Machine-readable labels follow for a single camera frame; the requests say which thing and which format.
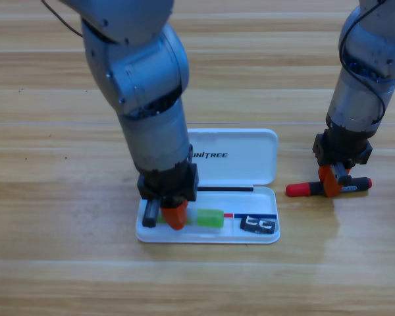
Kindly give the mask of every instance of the red pen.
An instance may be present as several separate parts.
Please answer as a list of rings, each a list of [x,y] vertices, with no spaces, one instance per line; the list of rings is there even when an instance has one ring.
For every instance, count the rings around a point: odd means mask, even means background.
[[[341,193],[367,191],[371,187],[370,178],[353,178],[350,185],[342,188]],[[287,186],[285,193],[287,196],[294,198],[297,196],[322,196],[325,192],[322,182],[305,182],[290,184]]]

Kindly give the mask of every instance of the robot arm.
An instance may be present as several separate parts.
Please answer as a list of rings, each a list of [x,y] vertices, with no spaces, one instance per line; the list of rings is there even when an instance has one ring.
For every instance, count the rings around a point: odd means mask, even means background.
[[[395,0],[359,0],[340,36],[342,70],[327,113],[328,129],[313,146],[327,196],[348,185],[348,171],[366,164],[395,90]]]
[[[144,225],[155,226],[161,206],[165,220],[181,229],[199,178],[181,100],[188,60],[167,23],[174,0],[61,2],[82,18],[90,70],[118,115],[141,197],[154,208]]]

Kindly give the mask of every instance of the white case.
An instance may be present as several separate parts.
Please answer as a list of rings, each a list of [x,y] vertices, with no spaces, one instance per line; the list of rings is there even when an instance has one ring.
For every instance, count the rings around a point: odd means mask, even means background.
[[[198,192],[188,209],[222,209],[224,213],[263,214],[275,222],[273,234],[256,234],[240,228],[241,219],[224,219],[221,229],[185,226],[180,231],[167,224],[142,226],[146,200],[141,200],[136,236],[153,243],[271,244],[280,237],[275,193],[262,185],[275,179],[278,136],[267,129],[189,129],[197,163],[199,187],[241,187],[249,192]]]

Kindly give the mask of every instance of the black cable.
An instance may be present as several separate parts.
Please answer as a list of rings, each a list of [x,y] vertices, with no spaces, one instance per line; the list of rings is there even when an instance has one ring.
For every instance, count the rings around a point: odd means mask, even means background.
[[[41,0],[41,2],[47,7],[47,9],[49,9],[51,11],[51,13],[53,13],[56,18],[58,18],[60,20],[60,22],[62,22],[70,31],[72,31],[73,33],[75,33],[76,35],[80,36],[81,38],[83,37],[83,35],[81,33],[79,33],[78,31],[76,31],[72,26],[69,25],[69,23],[67,23],[65,20],[63,20],[63,18],[54,11],[54,9],[52,7],[50,7],[50,5],[45,2],[45,0]]]
[[[342,67],[344,67],[345,70],[347,70],[347,72],[354,78],[356,79],[359,83],[361,83],[363,86],[365,86],[367,89],[369,89],[373,94],[375,94],[375,96],[377,96],[377,98],[379,99],[379,101],[381,102],[382,105],[382,114],[379,115],[377,120],[374,120],[372,122],[372,125],[380,122],[383,117],[384,114],[386,113],[386,105],[384,104],[383,99],[380,97],[380,95],[376,92],[376,90],[367,82],[364,82],[362,79],[358,78],[345,64],[344,62],[344,48],[345,48],[345,42],[347,40],[347,37],[350,35],[350,32],[353,30],[353,28],[360,22],[362,21],[366,16],[368,16],[369,14],[371,14],[374,10],[376,10],[377,8],[379,8],[383,3],[385,3],[386,0],[379,0],[379,3],[377,5],[375,5],[373,8],[371,8],[370,10],[368,10],[365,14],[361,15],[357,20],[354,21],[354,23],[350,26],[350,28],[348,29],[348,31],[346,32],[345,36],[342,38],[341,41],[341,45],[340,45],[340,62],[342,64]]]

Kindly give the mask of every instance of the wood grain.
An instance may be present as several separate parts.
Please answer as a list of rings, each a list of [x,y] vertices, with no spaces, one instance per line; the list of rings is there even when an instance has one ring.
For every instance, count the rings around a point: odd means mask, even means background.
[[[78,17],[49,2],[77,29]],[[0,0],[0,316],[395,316],[395,95],[368,194],[290,199],[311,152],[356,0],[177,0],[192,128],[279,137],[282,236],[269,246],[137,241],[139,194],[82,40],[39,0]]]

